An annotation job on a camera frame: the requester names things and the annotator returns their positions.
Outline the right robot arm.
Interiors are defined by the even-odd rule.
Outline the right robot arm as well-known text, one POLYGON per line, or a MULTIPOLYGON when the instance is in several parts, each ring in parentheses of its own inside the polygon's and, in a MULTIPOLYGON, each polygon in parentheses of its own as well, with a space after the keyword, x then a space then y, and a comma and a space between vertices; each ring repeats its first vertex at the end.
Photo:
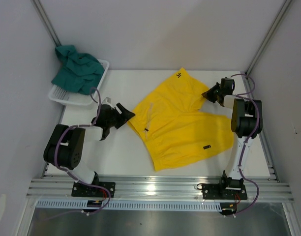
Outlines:
POLYGON ((206 100, 232 109, 231 131, 234 133, 234 144, 229 163, 217 187, 218 194, 225 199, 234 195, 235 191, 242 191, 248 153, 254 139, 262 131, 262 102, 247 97, 254 89, 255 87, 250 91, 234 94, 234 79, 225 77, 202 93, 206 100))

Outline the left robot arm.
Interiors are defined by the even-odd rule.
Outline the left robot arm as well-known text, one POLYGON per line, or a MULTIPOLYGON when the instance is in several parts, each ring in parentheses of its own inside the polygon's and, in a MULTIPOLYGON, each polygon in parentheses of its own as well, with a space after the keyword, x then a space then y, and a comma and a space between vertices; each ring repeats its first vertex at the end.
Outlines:
POLYGON ((83 184, 82 190, 88 196, 96 196, 100 190, 98 174, 82 161, 85 135, 91 134, 95 141, 104 141, 111 128, 119 129, 133 117, 135 114, 121 103, 113 106, 103 102, 89 124, 56 125, 45 147, 43 159, 83 184))

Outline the yellow shorts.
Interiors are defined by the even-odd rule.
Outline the yellow shorts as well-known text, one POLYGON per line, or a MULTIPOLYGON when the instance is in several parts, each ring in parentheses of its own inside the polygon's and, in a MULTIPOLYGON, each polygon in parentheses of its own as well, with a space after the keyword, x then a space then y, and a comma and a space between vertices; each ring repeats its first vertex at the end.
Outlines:
POLYGON ((209 88, 181 68, 134 109, 129 127, 146 146, 156 172, 184 167, 231 149, 225 115, 201 112, 209 88))

